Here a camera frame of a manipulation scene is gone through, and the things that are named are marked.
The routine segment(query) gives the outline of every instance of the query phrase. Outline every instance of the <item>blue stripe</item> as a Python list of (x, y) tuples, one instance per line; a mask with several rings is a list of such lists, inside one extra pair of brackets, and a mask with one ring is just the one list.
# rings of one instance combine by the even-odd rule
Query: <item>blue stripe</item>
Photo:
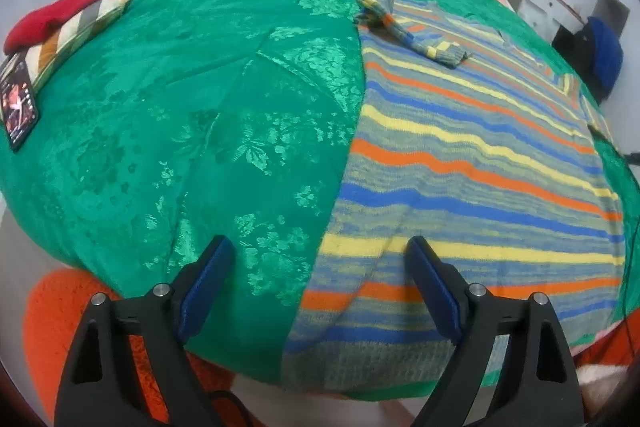
[(369, 208), (382, 208), (393, 204), (405, 204), (415, 210), (443, 210), (451, 214), (458, 214), (459, 216), (477, 217), (478, 219), (499, 221), (510, 225), (537, 227), (539, 229), (571, 235), (602, 237), (612, 243), (622, 243), (625, 240), (624, 235), (610, 234), (606, 230), (566, 225), (554, 219), (546, 219), (544, 217), (532, 216), (510, 210), (501, 210), (499, 208), (484, 206), (483, 204), (467, 203), (466, 201), (449, 198), (447, 196), (431, 198), (413, 188), (399, 188), (390, 192), (374, 192), (368, 188), (343, 182), (338, 197)]
[(584, 315), (585, 313), (594, 312), (597, 310), (613, 309), (618, 305), (618, 301), (615, 299), (606, 299), (604, 301), (594, 302), (582, 308), (576, 308), (573, 310), (567, 310), (565, 312), (556, 312), (558, 319), (561, 321), (564, 319), (570, 319), (577, 317), (578, 315)]
[[(405, 4), (411, 3), (412, 1), (410, 0), (404, 0)], [(402, 11), (400, 9), (398, 9), (398, 13), (400, 15), (402, 15)], [(406, 16), (410, 16), (410, 17), (415, 17), (415, 15), (413, 13), (409, 13), (406, 12), (405, 13)], [(427, 26), (433, 26), (434, 28), (440, 30), (440, 31), (444, 31), (447, 32), (449, 34), (451, 33), (457, 33), (457, 34), (461, 34), (463, 36), (465, 36), (468, 40), (470, 41), (475, 41), (475, 42), (481, 42), (482, 44), (484, 44), (487, 48), (491, 49), (491, 51), (497, 53), (497, 54), (508, 54), (509, 57), (514, 60), (514, 62), (516, 62), (523, 70), (525, 70), (527, 73), (531, 74), (532, 76), (535, 76), (538, 80), (540, 80), (540, 82), (543, 82), (545, 84), (548, 84), (550, 87), (552, 87), (551, 90), (549, 90), (547, 93), (548, 94), (559, 94), (555, 89), (553, 89), (554, 87), (557, 89), (558, 88), (558, 84), (554, 83), (551, 79), (547, 78), (545, 76), (545, 74), (538, 70), (535, 65), (533, 65), (531, 63), (530, 60), (527, 60), (523, 55), (520, 54), (520, 52), (524, 52), (527, 55), (530, 55), (531, 57), (534, 58), (535, 62), (542, 62), (545, 63), (545, 61), (541, 58), (538, 57), (536, 54), (532, 53), (532, 52), (528, 52), (526, 50), (523, 50), (521, 47), (517, 46), (516, 44), (513, 44), (512, 42), (505, 42), (504, 44), (498, 43), (496, 41), (492, 41), (492, 40), (484, 40), (482, 38), (482, 36), (476, 36), (475, 34), (471, 35), (469, 33), (466, 33), (466, 30), (464, 30), (463, 28), (460, 28), (459, 26), (456, 26), (454, 24), (452, 24), (451, 22), (449, 22), (448, 20), (443, 20), (443, 15), (441, 14), (437, 14), (437, 16), (440, 17), (439, 20), (434, 21), (433, 19), (422, 19), (423, 22), (425, 23), (425, 25)], [(466, 20), (463, 17), (455, 17), (455, 16), (451, 16), (450, 14), (447, 15), (447, 17), (451, 17), (452, 20), (458, 20), (462, 23), (466, 23), (469, 24), (470, 21)], [(487, 31), (487, 32), (491, 32), (492, 28), (489, 28), (488, 26), (482, 26), (479, 28), (482, 31)], [(449, 39), (455, 39), (455, 35), (451, 35), (450, 37), (447, 37)], [(510, 48), (514, 48), (516, 49), (516, 51), (518, 53), (509, 53)], [(503, 63), (500, 62), (500, 60), (497, 60), (495, 58), (489, 57), (487, 55), (485, 55), (483, 52), (482, 53), (482, 58), (484, 58), (484, 60), (486, 60), (487, 62), (490, 62), (491, 64), (494, 65), (504, 65), (508, 68), (508, 70), (511, 71), (511, 73), (514, 73), (516, 76), (522, 74), (521, 71), (518, 71), (515, 69), (514, 66), (511, 66), (510, 63)]]
[(324, 342), (380, 342), (385, 344), (415, 344), (445, 340), (436, 330), (396, 331), (380, 328), (351, 328), (333, 326), (321, 340), (290, 340), (285, 345), (288, 353), (300, 353)]
[[(394, 52), (396, 54), (400, 54), (400, 55), (405, 55), (407, 57), (407, 59), (411, 60), (412, 58), (415, 58), (415, 56), (412, 55), (417, 55), (416, 52), (414, 52), (411, 49), (407, 49), (405, 47), (399, 46), (398, 44), (389, 44), (388, 42), (384, 41), (383, 39), (375, 39), (371, 36), (365, 35), (363, 32), (360, 33), (360, 39), (362, 41), (369, 41), (372, 42), (373, 44), (377, 45), (378, 47), (388, 50), (390, 52)], [(499, 64), (496, 64), (499, 68), (504, 69), (504, 63), (500, 62)], [(395, 66), (391, 66), (390, 64), (387, 65), (388, 68), (395, 68)], [(406, 69), (401, 68), (398, 66), (398, 68), (402, 71), (406, 71)], [(555, 120), (559, 120), (562, 121), (562, 123), (564, 123), (565, 125), (572, 127), (574, 130), (580, 130), (580, 127), (578, 126), (578, 124), (576, 123), (575, 120), (570, 120), (568, 117), (562, 117), (559, 116), (558, 113), (556, 113), (555, 111), (553, 111), (548, 105), (545, 105), (544, 103), (541, 102), (537, 102), (536, 100), (534, 100), (533, 98), (531, 98), (532, 93), (531, 92), (522, 92), (519, 90), (516, 90), (512, 87), (507, 86), (505, 83), (500, 82), (499, 80), (491, 80), (489, 79), (487, 76), (483, 76), (482, 74), (479, 73), (472, 73), (472, 71), (465, 69), (464, 68), (464, 62), (462, 62), (462, 64), (460, 64), (456, 69), (455, 69), (456, 73), (464, 73), (466, 76), (470, 76), (472, 77), (474, 80), (481, 80), (483, 83), (491, 85), (495, 88), (497, 88), (498, 90), (500, 90), (501, 92), (507, 92), (509, 94), (511, 94), (512, 96), (515, 96), (517, 98), (520, 99), (520, 101), (522, 103), (525, 103), (526, 105), (530, 105), (533, 106), (535, 108), (537, 108), (538, 110), (542, 111), (543, 113), (545, 113), (548, 117), (550, 118), (554, 118)]]
[[(333, 212), (334, 218), (343, 220), (344, 216), (353, 215), (353, 209), (351, 206), (352, 205), (349, 201), (336, 200)], [(559, 219), (554, 215), (547, 215), (546, 217), (555, 221), (565, 221), (567, 219), (566, 217)], [(428, 229), (425, 229), (425, 225), (422, 222), (423, 219), (424, 215), (420, 213), (412, 213), (412, 215), (402, 223), (393, 221), (384, 225), (376, 225), (373, 229), (366, 227), (365, 230), (361, 230), (360, 227), (355, 226), (353, 223), (346, 223), (342, 227), (341, 233), (343, 235), (353, 236), (361, 236), (363, 233), (370, 233), (375, 237), (391, 237), (393, 235), (405, 235), (406, 237), (411, 237), (412, 235), (415, 235), (416, 231), (428, 231)], [(482, 227), (476, 230), (475, 225), (477, 223), (474, 222), (474, 219), (475, 218), (465, 217), (458, 218), (460, 226), (466, 227), (464, 229), (464, 243), (468, 245), (494, 247), (494, 236)], [(500, 238), (500, 245), (502, 247), (533, 248), (535, 250), (561, 251), (566, 253), (584, 253), (587, 251), (595, 253), (611, 253), (611, 243), (607, 239), (595, 239), (593, 237), (576, 235), (541, 234), (538, 229), (526, 229), (523, 231), (525, 233), (520, 233), (518, 235), (510, 233), (513, 232), (512, 230), (506, 230), (505, 232), (507, 232), (507, 234)], [(428, 233), (431, 241), (447, 241), (449, 243), (460, 242), (459, 227), (438, 227), (437, 230), (429, 230)]]
[(516, 137), (521, 142), (524, 142), (527, 145), (538, 149), (540, 152), (545, 153), (545, 155), (553, 156), (554, 158), (560, 161), (574, 165), (588, 174), (602, 174), (602, 169), (600, 167), (598, 166), (592, 167), (592, 166), (584, 165), (583, 163), (575, 160), (574, 158), (571, 158), (570, 156), (559, 153), (558, 151), (545, 146), (541, 142), (531, 139), (530, 136), (527, 136), (526, 134), (521, 133), (514, 126), (509, 125), (507, 123), (503, 123), (503, 124), (490, 123), (486, 121), (484, 118), (481, 118), (470, 112), (462, 112), (462, 111), (455, 110), (453, 108), (444, 107), (444, 106), (437, 105), (435, 103), (430, 103), (430, 102), (419, 102), (415, 98), (391, 93), (385, 90), (382, 86), (380, 86), (379, 83), (375, 82), (374, 80), (367, 81), (367, 89), (375, 90), (377, 93), (380, 94), (380, 96), (382, 96), (382, 98), (384, 98), (387, 102), (390, 102), (390, 103), (399, 103), (402, 105), (408, 105), (409, 107), (415, 107), (416, 109), (420, 109), (426, 112), (434, 112), (434, 113), (446, 116), (447, 118), (450, 118), (452, 120), (472, 122), (472, 123), (478, 124), (479, 126), (485, 128), (486, 130), (490, 130), (493, 132), (509, 133), (512, 136)]
[[(582, 308), (556, 313), (559, 320), (570, 319), (589, 312), (613, 309), (617, 305), (614, 299), (606, 299), (592, 303)], [(300, 353), (306, 349), (324, 342), (376, 342), (385, 344), (414, 344), (422, 342), (436, 342), (444, 340), (436, 330), (420, 331), (395, 331), (374, 327), (346, 327), (333, 326), (319, 340), (288, 341), (285, 351), (288, 353)]]
[[(374, 281), (387, 282), (394, 285), (411, 284), (408, 279), (403, 253), (383, 252), (380, 258), (376, 259), (376, 270), (369, 278)], [(485, 284), (493, 286), (498, 282), (504, 282), (504, 274), (511, 276), (510, 284), (529, 285), (545, 282), (565, 282), (568, 280), (590, 280), (603, 277), (613, 277), (614, 269), (611, 263), (594, 264), (556, 264), (550, 270), (546, 264), (521, 263), (519, 261), (500, 261), (499, 263), (481, 263), (469, 259), (459, 259), (456, 257), (447, 258), (447, 263), (453, 264), (465, 279), (473, 277)], [(349, 258), (348, 266), (344, 265), (344, 259), (340, 256), (318, 254), (314, 273), (318, 274), (318, 280), (310, 280), (308, 289), (331, 289), (334, 287), (347, 287), (356, 283), (362, 283), (362, 270), (371, 266), (371, 258)]]

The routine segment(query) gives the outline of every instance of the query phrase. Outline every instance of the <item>bed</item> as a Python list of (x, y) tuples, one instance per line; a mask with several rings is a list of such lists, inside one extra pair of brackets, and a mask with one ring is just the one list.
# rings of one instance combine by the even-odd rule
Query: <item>bed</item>
[[(482, 25), (476, 31), (508, 35), (544, 63), (549, 78), (572, 73), (505, 0), (431, 1), (450, 20), (465, 18), (455, 19), (460, 25), (473, 21)], [(356, 0), (132, 0), (39, 93), (42, 121), (20, 152), (1, 146), (0, 187), (12, 213), (52, 256), (127, 297), (172, 279), (224, 233), (238, 259), (190, 350), (297, 391), (359, 399), (428, 394), (450, 354), (441, 339), (409, 347), (412, 356), (437, 360), (419, 371), (409, 371), (415, 363), (405, 351), (377, 351), (375, 343), (337, 353), (322, 344), (326, 352), (315, 360), (329, 360), (323, 367), (282, 360), (366, 95), (353, 24), (359, 10)], [(589, 279), (601, 281), (590, 287), (589, 305), (607, 304), (581, 312), (597, 316), (572, 330), (577, 349), (622, 316), (625, 248), (640, 208), (610, 141), (585, 139), (600, 158), (593, 160), (598, 187), (618, 194), (624, 213), (618, 242), (605, 245), (613, 262)], [(506, 264), (498, 272), (508, 279)], [(627, 294), (632, 307), (639, 290)], [(559, 294), (552, 298), (561, 306)], [(372, 313), (391, 306), (369, 298)], [(422, 306), (407, 306), (417, 329), (433, 330)], [(498, 343), (486, 385), (495, 382), (503, 352)], [(356, 380), (340, 374), (347, 363), (364, 369)], [(393, 367), (402, 371), (390, 375)]]

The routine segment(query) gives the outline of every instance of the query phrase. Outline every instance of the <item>green bedspread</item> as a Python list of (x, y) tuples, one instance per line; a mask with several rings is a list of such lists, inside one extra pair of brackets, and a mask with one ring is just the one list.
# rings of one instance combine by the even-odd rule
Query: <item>green bedspread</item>
[[(436, 1), (571, 72), (498, 1)], [(189, 348), (279, 383), (362, 103), (357, 11), (356, 0), (132, 0), (42, 90), (42, 120), (22, 149), (2, 141), (9, 207), (46, 251), (127, 297), (171, 280), (214, 234), (227, 235), (236, 265)], [(629, 239), (638, 185), (607, 143), (598, 152)], [(628, 309), (639, 294), (629, 288)]]

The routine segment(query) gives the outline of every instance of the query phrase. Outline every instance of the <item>striped pillow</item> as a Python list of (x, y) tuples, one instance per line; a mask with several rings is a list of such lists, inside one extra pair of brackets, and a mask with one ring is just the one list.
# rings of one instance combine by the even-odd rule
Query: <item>striped pillow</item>
[[(34, 92), (42, 89), (54, 71), (80, 46), (118, 19), (129, 1), (96, 1), (71, 17), (42, 44), (18, 52), (14, 58), (25, 60)], [(12, 64), (15, 64), (15, 60), (9, 60), (6, 66)]]

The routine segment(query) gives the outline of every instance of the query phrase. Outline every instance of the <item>black cord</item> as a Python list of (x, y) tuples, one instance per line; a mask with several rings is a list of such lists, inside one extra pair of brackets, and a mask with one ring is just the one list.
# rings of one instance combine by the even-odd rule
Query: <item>black cord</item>
[(625, 154), (625, 160), (629, 165), (640, 166), (640, 152), (632, 152), (631, 154)]
[(633, 335), (631, 334), (631, 328), (629, 327), (628, 315), (626, 314), (626, 292), (629, 288), (629, 276), (631, 274), (631, 263), (634, 259), (634, 250), (636, 246), (636, 237), (638, 237), (638, 229), (640, 229), (640, 217), (638, 217), (638, 223), (636, 224), (636, 231), (634, 232), (634, 238), (631, 240), (631, 252), (629, 253), (629, 263), (626, 265), (625, 275), (623, 281), (625, 282), (625, 290), (622, 296), (622, 319), (625, 323), (626, 337), (629, 341), (629, 348), (633, 358), (636, 357), (636, 346), (634, 345)]
[(226, 398), (238, 409), (238, 412), (244, 420), (245, 427), (254, 427), (254, 421), (251, 419), (251, 413), (249, 413), (247, 408), (244, 406), (244, 403), (242, 403), (242, 401), (231, 391), (219, 389), (218, 391), (211, 391), (210, 393), (207, 393), (207, 396), (212, 400)]

